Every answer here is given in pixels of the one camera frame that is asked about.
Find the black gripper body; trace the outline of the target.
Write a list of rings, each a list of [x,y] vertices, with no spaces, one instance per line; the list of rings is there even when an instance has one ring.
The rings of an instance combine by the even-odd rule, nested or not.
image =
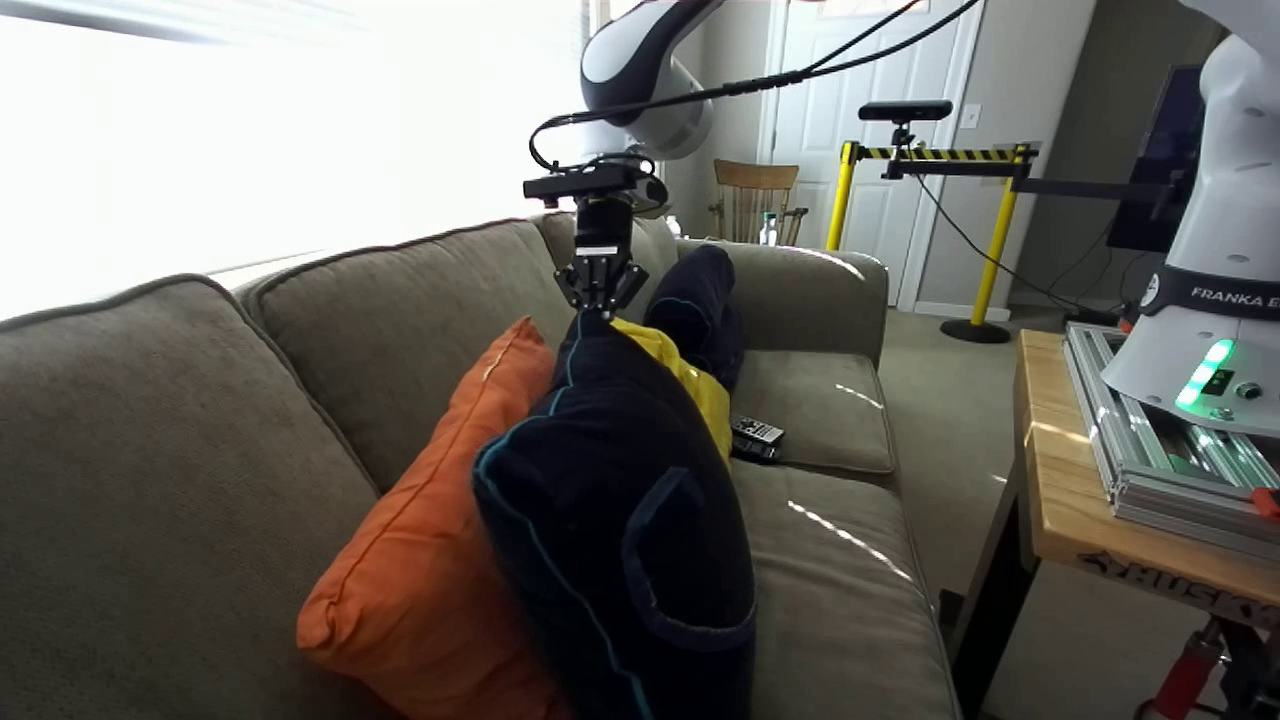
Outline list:
[[[631,258],[631,205],[589,195],[574,209],[573,258],[557,272],[563,300],[578,316],[616,316],[646,272]]]

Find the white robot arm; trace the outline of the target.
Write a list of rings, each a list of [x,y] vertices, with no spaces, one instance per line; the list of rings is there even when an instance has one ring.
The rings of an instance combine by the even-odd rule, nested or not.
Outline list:
[[[622,126],[642,155],[686,155],[717,96],[839,71],[797,71],[703,86],[674,42],[719,0],[635,0],[578,53],[589,121]],[[1178,0],[1223,38],[1200,66],[1200,152],[1189,205],[1140,318],[1100,380],[1189,423],[1280,432],[1280,0]]]

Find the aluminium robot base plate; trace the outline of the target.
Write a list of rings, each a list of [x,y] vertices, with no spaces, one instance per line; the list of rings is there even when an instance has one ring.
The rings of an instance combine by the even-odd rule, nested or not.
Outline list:
[[[1280,489],[1280,443],[1194,429],[1162,406],[1121,396],[1105,384],[1105,362],[1114,353],[1114,326],[1073,325],[1065,331],[1065,357],[1083,405],[1105,504],[1121,520],[1244,554],[1276,553],[1280,520],[1256,504],[1256,491]]]

